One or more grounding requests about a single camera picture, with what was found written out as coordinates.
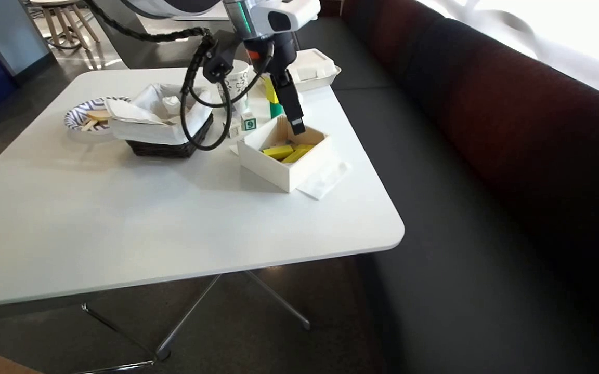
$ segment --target wire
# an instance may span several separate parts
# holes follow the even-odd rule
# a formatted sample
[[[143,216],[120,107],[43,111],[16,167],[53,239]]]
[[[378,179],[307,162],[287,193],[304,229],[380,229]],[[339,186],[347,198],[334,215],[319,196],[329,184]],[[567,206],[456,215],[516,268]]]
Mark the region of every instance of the wire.
[[[203,145],[203,143],[197,143],[197,141],[192,137],[190,128],[188,128],[188,117],[186,117],[186,111],[188,111],[188,92],[181,92],[181,104],[180,104],[180,111],[181,111],[181,115],[180,115],[181,131],[184,131],[184,136],[190,139],[190,143],[192,143],[196,150],[204,150],[204,153],[217,150],[217,149],[225,141],[225,137],[232,134],[232,124],[234,124],[232,92],[230,92],[230,87],[226,87],[225,82],[218,82],[218,83],[220,83],[225,102],[226,102],[230,107],[225,108],[222,134],[220,134],[218,139],[217,139],[215,143],[211,143],[211,145]]]
[[[86,2],[101,20],[107,22],[109,27],[113,27],[113,30],[116,30],[122,35],[129,35],[134,39],[175,43],[175,39],[196,38],[196,35],[206,35],[208,33],[208,30],[203,30],[203,27],[181,30],[181,32],[172,32],[172,33],[139,33],[139,32],[127,30],[120,24],[116,24],[114,20],[110,20],[94,0],[86,0]]]
[[[181,87],[181,100],[180,100],[180,122],[181,122],[181,131],[186,134],[188,141],[196,149],[196,150],[215,150],[218,149],[225,137],[232,134],[232,124],[234,124],[234,104],[239,102],[245,93],[252,92],[252,87],[257,85],[257,82],[260,79],[263,72],[260,70],[257,74],[257,77],[249,82],[249,85],[238,97],[238,98],[232,98],[232,92],[226,87],[226,83],[220,79],[218,85],[222,90],[222,102],[220,104],[213,104],[213,102],[204,102],[197,93],[196,93],[196,75],[197,75],[197,70],[199,64],[204,62],[208,51],[215,47],[213,44],[213,38],[211,38],[211,32],[208,30],[203,30],[203,27],[192,27],[192,30],[181,30],[181,32],[172,32],[172,33],[139,33],[139,32],[134,32],[134,30],[127,30],[122,27],[120,24],[116,24],[114,20],[110,20],[94,0],[86,0],[87,7],[101,17],[104,20],[107,25],[110,25],[113,30],[116,30],[118,33],[122,35],[129,35],[134,39],[142,39],[142,43],[175,43],[175,39],[181,39],[181,38],[196,38],[196,35],[203,35],[203,44],[197,47],[194,59],[190,60],[190,67],[188,67],[188,74],[186,74],[186,79],[184,79],[184,87]],[[264,60],[264,67],[272,60],[274,56],[274,47],[270,47],[269,51],[269,59]],[[186,111],[188,111],[188,97],[192,93],[192,98],[203,104],[203,107],[208,107],[208,108],[225,108],[225,128],[222,128],[222,134],[218,136],[218,139],[211,145],[203,145],[197,143],[190,130],[188,130],[188,119],[186,119]]]

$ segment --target crumpled paper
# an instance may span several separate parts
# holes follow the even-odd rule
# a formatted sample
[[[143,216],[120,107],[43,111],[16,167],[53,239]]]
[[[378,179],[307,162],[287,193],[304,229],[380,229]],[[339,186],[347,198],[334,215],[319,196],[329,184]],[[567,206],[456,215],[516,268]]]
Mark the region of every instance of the crumpled paper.
[[[341,159],[331,159],[323,165],[308,182],[298,186],[298,190],[312,198],[312,199],[325,199],[335,186],[352,170],[352,165],[344,162]]]
[[[204,102],[217,100],[213,87],[197,87],[196,93]],[[180,119],[180,85],[149,85],[131,102],[107,100],[107,108],[113,117],[110,130],[118,139],[167,145],[188,143]],[[196,136],[211,115],[213,108],[188,98],[186,122],[190,136]]]

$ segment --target yellow object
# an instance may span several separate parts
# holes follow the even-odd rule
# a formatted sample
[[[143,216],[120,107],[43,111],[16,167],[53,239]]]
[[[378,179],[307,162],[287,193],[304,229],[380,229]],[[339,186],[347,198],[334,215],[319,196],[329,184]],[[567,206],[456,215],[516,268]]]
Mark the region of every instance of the yellow object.
[[[92,113],[87,113],[87,119],[98,122],[98,124],[107,124],[107,122],[110,122],[110,113],[109,111],[92,111]]]
[[[293,155],[283,159],[283,165],[293,165],[298,162],[304,155],[308,155],[315,145],[298,145]]]
[[[86,125],[82,128],[82,131],[92,131],[95,125],[98,125],[98,122],[90,119],[90,124],[86,124]]]
[[[270,77],[264,77],[264,93],[267,93],[267,100],[270,104],[279,104],[279,97],[274,92],[274,85],[272,85]]]
[[[277,159],[277,160],[286,160],[287,156],[292,156],[295,150],[293,145],[277,145],[277,149],[267,149],[263,150],[263,155]]]

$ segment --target table leg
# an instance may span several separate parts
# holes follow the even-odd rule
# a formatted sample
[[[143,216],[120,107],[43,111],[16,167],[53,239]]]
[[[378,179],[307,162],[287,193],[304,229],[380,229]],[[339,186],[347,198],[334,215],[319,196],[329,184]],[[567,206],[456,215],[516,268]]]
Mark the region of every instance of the table leg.
[[[107,326],[109,330],[113,330],[114,336],[122,338],[126,342],[129,342],[131,346],[136,346],[139,351],[145,353],[145,359],[142,363],[129,363],[129,365],[118,365],[118,367],[109,367],[109,368],[98,368],[98,371],[87,371],[90,374],[95,372],[129,372],[129,371],[139,371],[139,368],[149,368],[156,367],[159,363],[167,363],[170,357],[168,346],[175,340],[175,336],[180,332],[180,329],[190,320],[190,317],[197,311],[197,305],[204,301],[204,298],[215,290],[215,285],[220,282],[220,276],[215,276],[213,283],[199,294],[199,298],[188,309],[188,312],[180,318],[180,323],[172,326],[172,330],[161,342],[161,346],[153,351],[147,351],[143,346],[139,346],[129,332],[126,332],[122,329],[118,329],[113,320],[104,318],[103,315],[98,315],[94,309],[90,309],[87,303],[82,305],[82,311],[92,317],[94,320],[98,320],[103,326]]]
[[[70,8],[73,8],[75,17],[79,20],[79,24],[84,25],[84,30],[86,30],[86,32],[90,33],[90,38],[94,39],[95,51],[98,51],[98,56],[101,56],[103,67],[104,67],[104,64],[107,64],[107,56],[104,56],[104,49],[101,47],[101,39],[98,39],[95,32],[90,27],[90,24],[86,22],[86,17],[79,12],[78,7],[70,7]]]
[[[42,8],[42,10],[43,10],[47,24],[49,24],[49,27],[50,27],[53,44],[54,44],[56,49],[61,49],[59,35],[56,35],[56,30],[54,30],[54,22],[53,22],[53,10],[49,10],[49,8]]]
[[[258,275],[253,273],[245,273],[249,279],[253,279],[272,300],[277,300],[287,312],[292,312],[307,330],[312,329],[312,323],[300,312],[295,311],[287,300],[283,300],[274,290],[270,290]]]
[[[94,59],[94,54],[92,54],[92,49],[90,49],[87,39],[86,39],[84,33],[78,30],[75,20],[70,17],[70,8],[61,8],[59,12],[63,12],[63,16],[69,20],[69,24],[70,24],[78,39],[86,47],[86,53],[87,53],[87,59],[90,59],[90,62],[92,62],[92,70],[95,72],[95,70],[98,70],[95,59]]]
[[[61,51],[79,51],[82,43],[75,38],[78,30],[70,30],[67,24],[67,16],[63,12],[63,8],[53,8],[53,12],[56,16],[56,22],[61,25],[61,35],[59,35],[59,47]]]
[[[274,290],[270,290],[258,275],[253,273],[245,273],[249,279],[253,279],[253,283],[258,283],[272,300],[277,300],[287,312],[292,312],[307,330],[312,329],[312,323],[300,315],[289,301],[286,301]],[[143,346],[139,346],[129,332],[126,332],[122,329],[118,329],[113,320],[104,318],[103,315],[98,315],[94,309],[90,309],[87,303],[82,305],[82,311],[92,317],[94,320],[98,320],[101,324],[104,324],[109,330],[113,330],[114,336],[122,338],[126,342],[129,342],[131,346],[136,346],[139,351],[143,351],[145,359],[142,363],[129,363],[129,365],[120,365],[120,367],[110,367],[110,368],[98,368],[98,371],[87,371],[90,374],[94,372],[129,372],[129,371],[139,371],[139,368],[147,368],[147,367],[156,367],[159,363],[167,363],[170,357],[168,346],[175,340],[175,336],[181,330],[181,326],[192,318],[192,315],[197,311],[197,305],[204,301],[204,298],[215,290],[215,285],[222,279],[215,276],[213,283],[199,294],[199,298],[188,305],[186,315],[178,320],[178,324],[170,329],[170,332],[161,342],[161,346],[153,351],[147,351]]]

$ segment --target wall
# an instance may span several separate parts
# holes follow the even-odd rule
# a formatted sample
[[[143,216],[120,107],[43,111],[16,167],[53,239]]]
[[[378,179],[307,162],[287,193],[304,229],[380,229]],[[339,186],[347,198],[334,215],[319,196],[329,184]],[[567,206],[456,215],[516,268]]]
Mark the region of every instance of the wall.
[[[0,60],[16,77],[50,54],[31,17],[20,0],[0,0]]]

